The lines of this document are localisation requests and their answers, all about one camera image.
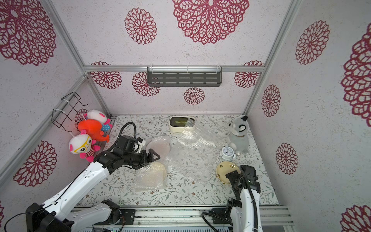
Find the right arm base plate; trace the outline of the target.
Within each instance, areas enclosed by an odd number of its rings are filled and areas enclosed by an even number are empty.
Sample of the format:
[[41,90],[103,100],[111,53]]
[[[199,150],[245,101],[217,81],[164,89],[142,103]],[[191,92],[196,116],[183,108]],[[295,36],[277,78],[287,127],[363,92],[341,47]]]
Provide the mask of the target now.
[[254,208],[243,206],[228,206],[226,208],[212,208],[208,212],[213,224],[226,223],[233,226],[253,226],[256,222]]

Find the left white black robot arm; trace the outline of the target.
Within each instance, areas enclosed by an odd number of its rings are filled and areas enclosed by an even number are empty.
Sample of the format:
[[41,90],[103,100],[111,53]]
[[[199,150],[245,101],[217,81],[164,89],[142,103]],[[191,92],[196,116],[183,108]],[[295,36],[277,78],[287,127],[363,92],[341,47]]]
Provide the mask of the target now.
[[138,170],[158,161],[160,155],[154,150],[142,150],[139,154],[124,153],[116,155],[103,151],[67,187],[52,198],[39,205],[33,203],[26,210],[28,232],[78,232],[99,222],[118,223],[121,218],[120,207],[110,200],[97,206],[73,213],[77,203],[98,183],[121,167]]

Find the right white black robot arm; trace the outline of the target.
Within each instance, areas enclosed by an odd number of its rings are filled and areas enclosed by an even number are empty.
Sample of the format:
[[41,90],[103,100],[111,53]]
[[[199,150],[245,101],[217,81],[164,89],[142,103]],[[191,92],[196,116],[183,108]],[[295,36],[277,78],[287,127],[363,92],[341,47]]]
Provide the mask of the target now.
[[260,219],[260,183],[254,167],[241,165],[240,172],[226,174],[235,199],[227,203],[227,216],[234,232],[262,232]]

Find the cream dinner plate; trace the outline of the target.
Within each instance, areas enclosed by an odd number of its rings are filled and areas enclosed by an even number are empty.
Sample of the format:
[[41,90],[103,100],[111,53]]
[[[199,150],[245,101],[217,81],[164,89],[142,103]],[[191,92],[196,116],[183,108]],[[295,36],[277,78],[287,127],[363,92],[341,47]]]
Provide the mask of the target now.
[[223,182],[224,184],[230,184],[230,181],[226,177],[226,175],[234,171],[236,171],[238,174],[241,173],[241,170],[236,164],[230,161],[223,161],[217,166],[216,175],[219,178],[219,180]]

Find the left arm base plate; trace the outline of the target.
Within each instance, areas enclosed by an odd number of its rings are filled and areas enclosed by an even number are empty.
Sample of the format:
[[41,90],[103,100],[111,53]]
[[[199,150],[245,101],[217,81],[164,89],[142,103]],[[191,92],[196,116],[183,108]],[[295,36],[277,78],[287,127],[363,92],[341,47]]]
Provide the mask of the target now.
[[135,209],[120,209],[113,210],[111,215],[106,221],[95,223],[94,225],[133,225],[135,219],[136,210]]

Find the bubble wrap sheet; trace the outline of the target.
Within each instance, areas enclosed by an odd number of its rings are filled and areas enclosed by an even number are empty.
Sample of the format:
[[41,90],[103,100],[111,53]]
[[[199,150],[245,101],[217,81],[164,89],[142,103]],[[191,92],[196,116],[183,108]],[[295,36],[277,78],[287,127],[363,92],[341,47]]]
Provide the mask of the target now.
[[171,171],[205,181],[213,172],[223,144],[223,138],[210,125],[188,119],[183,131],[173,139],[165,164]]

